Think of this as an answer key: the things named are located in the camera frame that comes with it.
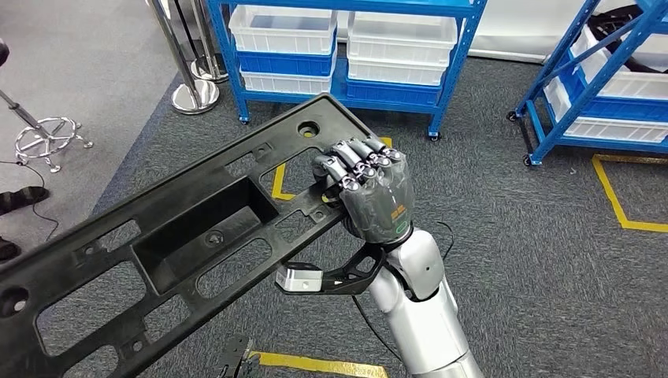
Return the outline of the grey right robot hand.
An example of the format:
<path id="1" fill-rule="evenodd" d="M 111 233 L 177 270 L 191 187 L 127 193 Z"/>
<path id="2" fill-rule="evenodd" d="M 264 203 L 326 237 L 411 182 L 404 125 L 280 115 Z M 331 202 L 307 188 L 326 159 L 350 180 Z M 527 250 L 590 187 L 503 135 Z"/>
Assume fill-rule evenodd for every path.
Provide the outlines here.
<path id="1" fill-rule="evenodd" d="M 344 227 L 368 243 L 410 232 L 414 185 L 406 155 L 375 137 L 342 139 L 312 160 L 323 199 L 345 209 Z"/>

